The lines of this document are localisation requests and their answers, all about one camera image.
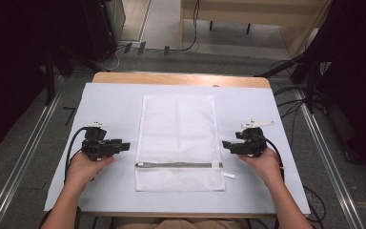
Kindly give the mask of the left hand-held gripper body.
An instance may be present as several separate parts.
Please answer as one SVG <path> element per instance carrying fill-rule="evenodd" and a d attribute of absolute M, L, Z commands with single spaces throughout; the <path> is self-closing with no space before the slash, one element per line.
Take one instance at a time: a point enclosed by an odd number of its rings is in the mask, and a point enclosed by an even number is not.
<path fill-rule="evenodd" d="M 118 154 L 122 151 L 121 139 L 106 139 L 106 131 L 99 122 L 92 122 L 85 127 L 85 139 L 82 141 L 82 152 L 92 161 Z"/>

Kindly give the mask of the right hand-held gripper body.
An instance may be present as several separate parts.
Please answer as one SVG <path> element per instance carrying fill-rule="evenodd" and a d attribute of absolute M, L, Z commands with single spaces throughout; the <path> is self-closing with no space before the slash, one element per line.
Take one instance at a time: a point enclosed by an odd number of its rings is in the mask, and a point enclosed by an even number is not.
<path fill-rule="evenodd" d="M 235 136 L 243 139 L 243 142 L 234 145 L 234 152 L 237 155 L 260 156 L 267 148 L 267 138 L 263 134 L 262 127 L 274 124 L 273 121 L 254 119 L 242 124 L 243 131 L 236 132 Z"/>

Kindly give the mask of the person's left hand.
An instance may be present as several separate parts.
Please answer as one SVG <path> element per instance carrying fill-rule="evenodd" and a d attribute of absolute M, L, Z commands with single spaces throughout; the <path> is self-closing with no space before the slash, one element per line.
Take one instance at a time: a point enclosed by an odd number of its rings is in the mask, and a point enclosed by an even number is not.
<path fill-rule="evenodd" d="M 72 193 L 82 193 L 86 185 L 113 162 L 112 156 L 92 161 L 84 153 L 77 153 L 71 160 L 64 188 Z"/>

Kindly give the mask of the person's right hand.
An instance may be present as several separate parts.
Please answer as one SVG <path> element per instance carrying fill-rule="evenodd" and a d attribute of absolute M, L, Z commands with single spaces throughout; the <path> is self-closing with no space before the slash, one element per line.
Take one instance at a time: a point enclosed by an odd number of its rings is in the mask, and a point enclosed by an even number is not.
<path fill-rule="evenodd" d="M 278 157 L 272 149 L 265 149 L 259 157 L 245 155 L 238 157 L 254 168 L 269 189 L 276 189 L 284 184 L 279 170 Z"/>

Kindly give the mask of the white table mat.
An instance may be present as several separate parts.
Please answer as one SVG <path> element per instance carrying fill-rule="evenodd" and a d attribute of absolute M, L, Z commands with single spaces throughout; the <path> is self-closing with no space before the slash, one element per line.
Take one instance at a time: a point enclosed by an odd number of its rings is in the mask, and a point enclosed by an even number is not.
<path fill-rule="evenodd" d="M 142 100 L 147 94 L 211 95 L 215 104 L 218 133 L 223 140 L 233 141 L 235 139 L 234 135 L 240 130 L 241 125 L 252 119 L 273 121 L 274 125 L 264 126 L 263 133 L 272 141 L 281 155 L 285 171 L 285 183 L 295 199 L 295 202 L 304 214 L 310 212 L 303 185 L 295 166 L 295 160 L 284 132 L 272 90 L 266 91 L 257 89 L 253 92 L 247 92 L 241 89 L 235 94 L 232 89 L 217 89 L 212 91 L 210 89 L 201 90 L 197 87 L 191 87 L 184 92 L 178 90 L 174 86 L 156 88 L 151 85 L 117 86 L 115 84 L 105 83 L 89 83 L 85 86 L 81 102 L 72 123 L 72 133 L 70 134 L 64 152 L 70 154 L 80 148 L 84 137 L 78 135 L 76 131 L 82 126 L 92 122 L 104 124 L 109 138 L 120 138 L 130 142 L 132 148 L 128 152 L 117 155 L 114 163 L 100 172 L 94 181 L 88 184 L 79 200 L 79 205 L 83 212 L 87 213 L 86 208 L 91 206 L 100 195 L 98 187 L 103 185 L 105 179 L 110 176 L 110 168 L 119 165 L 127 155 L 132 155 L 132 160 L 130 160 L 128 164 L 132 166 L 133 189 L 135 192 L 138 192 L 135 190 L 134 158 L 138 139 Z M 227 150 L 223 150 L 221 155 L 224 169 L 228 174 L 225 178 L 225 191 L 227 191 L 227 184 L 236 179 L 238 171 L 233 166 L 227 166 L 225 164 L 228 160 L 226 156 L 235 155 Z M 235 157 L 239 160 L 240 164 L 250 167 L 237 156 Z"/>

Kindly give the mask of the white mesh laundry bag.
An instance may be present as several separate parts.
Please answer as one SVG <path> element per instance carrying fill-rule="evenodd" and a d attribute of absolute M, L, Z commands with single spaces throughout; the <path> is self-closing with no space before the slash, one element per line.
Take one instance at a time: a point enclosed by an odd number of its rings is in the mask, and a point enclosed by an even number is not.
<path fill-rule="evenodd" d="M 143 97 L 136 191 L 223 191 L 227 176 L 211 95 Z"/>

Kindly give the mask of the wooden table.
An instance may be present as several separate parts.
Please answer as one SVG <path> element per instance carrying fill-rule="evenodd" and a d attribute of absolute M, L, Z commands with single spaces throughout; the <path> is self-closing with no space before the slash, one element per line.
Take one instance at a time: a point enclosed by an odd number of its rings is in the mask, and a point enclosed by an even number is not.
<path fill-rule="evenodd" d="M 263 77 L 239 77 L 183 73 L 97 73 L 92 82 L 117 86 L 169 85 L 186 92 L 191 87 L 201 90 L 243 89 L 269 91 L 271 85 Z M 275 209 L 270 194 L 253 169 L 239 163 L 235 156 L 226 156 L 225 164 L 238 171 L 225 192 L 138 193 L 133 189 L 132 155 L 110 168 L 110 176 L 98 187 L 100 195 L 86 208 L 89 214 L 105 217 L 132 218 L 273 218 Z"/>

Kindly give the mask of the black metal stand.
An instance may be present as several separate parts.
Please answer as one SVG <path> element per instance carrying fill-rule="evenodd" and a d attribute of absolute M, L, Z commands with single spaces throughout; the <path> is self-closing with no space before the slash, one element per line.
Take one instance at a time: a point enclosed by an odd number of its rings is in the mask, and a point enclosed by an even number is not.
<path fill-rule="evenodd" d="M 55 83 L 54 83 L 54 68 L 64 75 L 70 76 L 73 68 L 68 61 L 68 57 L 76 60 L 85 67 L 93 70 L 95 73 L 101 71 L 101 69 L 93 64 L 88 59 L 84 58 L 79 53 L 73 51 L 71 48 L 65 45 L 59 45 L 52 42 L 44 44 L 44 56 L 45 56 L 45 76 L 46 76 L 46 89 L 47 98 L 46 104 L 49 105 L 55 96 Z"/>
<path fill-rule="evenodd" d="M 291 81 L 294 84 L 300 84 L 304 78 L 307 78 L 306 93 L 304 103 L 312 115 L 314 113 L 314 93 L 315 84 L 320 75 L 320 63 L 321 63 L 321 52 L 308 48 L 302 54 L 296 56 L 291 60 L 285 60 L 283 64 L 278 65 L 271 70 L 259 74 L 258 77 L 269 78 L 277 73 L 288 70 L 290 67 L 295 66 L 294 71 L 291 73 Z"/>

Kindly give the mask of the person's beige trousers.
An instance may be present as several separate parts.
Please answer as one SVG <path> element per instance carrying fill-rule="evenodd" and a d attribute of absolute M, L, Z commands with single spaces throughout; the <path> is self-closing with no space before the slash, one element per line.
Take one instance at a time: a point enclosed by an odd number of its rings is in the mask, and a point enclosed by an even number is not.
<path fill-rule="evenodd" d="M 245 219 L 116 218 L 112 229 L 251 229 Z"/>

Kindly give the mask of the black curtain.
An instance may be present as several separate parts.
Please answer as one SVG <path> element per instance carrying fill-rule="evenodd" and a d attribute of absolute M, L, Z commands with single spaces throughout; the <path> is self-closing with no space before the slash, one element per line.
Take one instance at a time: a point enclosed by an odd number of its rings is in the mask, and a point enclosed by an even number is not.
<path fill-rule="evenodd" d="M 0 0 L 0 143 L 32 101 L 51 85 L 41 70 L 50 58 L 72 67 L 59 50 L 77 0 Z"/>
<path fill-rule="evenodd" d="M 330 64 L 317 89 L 346 156 L 366 164 L 366 0 L 334 0 L 315 41 Z"/>

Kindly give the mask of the black equipment case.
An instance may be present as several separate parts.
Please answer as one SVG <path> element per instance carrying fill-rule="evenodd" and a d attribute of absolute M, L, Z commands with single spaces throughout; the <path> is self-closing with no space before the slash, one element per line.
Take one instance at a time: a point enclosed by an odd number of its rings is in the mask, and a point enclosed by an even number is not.
<path fill-rule="evenodd" d="M 91 58 L 103 61 L 114 53 L 126 21 L 122 0 L 82 0 L 91 40 Z"/>

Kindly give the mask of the light wooden bench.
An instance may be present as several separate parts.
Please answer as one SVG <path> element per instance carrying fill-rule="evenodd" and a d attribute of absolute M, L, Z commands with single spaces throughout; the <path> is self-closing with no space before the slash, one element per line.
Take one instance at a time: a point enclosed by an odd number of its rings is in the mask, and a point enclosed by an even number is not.
<path fill-rule="evenodd" d="M 199 0 L 198 19 L 279 26 L 290 57 L 302 53 L 334 0 Z"/>

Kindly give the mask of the metal floor rail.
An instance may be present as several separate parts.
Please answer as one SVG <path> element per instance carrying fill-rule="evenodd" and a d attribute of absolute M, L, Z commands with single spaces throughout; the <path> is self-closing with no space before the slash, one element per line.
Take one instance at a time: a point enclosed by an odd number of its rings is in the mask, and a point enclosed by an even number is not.
<path fill-rule="evenodd" d="M 35 153 L 39 141 L 51 120 L 52 114 L 58 104 L 60 96 L 61 93 L 58 92 L 52 101 L 44 108 L 30 134 L 25 147 L 23 148 L 22 153 L 18 157 L 7 181 L 5 182 L 5 185 L 0 191 L 0 223 L 3 219 L 3 216 L 6 214 L 7 209 L 9 208 L 10 203 L 17 191 L 17 188 L 20 185 L 20 181 L 31 162 L 31 158 Z"/>
<path fill-rule="evenodd" d="M 318 229 L 366 229 L 313 114 L 298 105 L 291 146 Z"/>

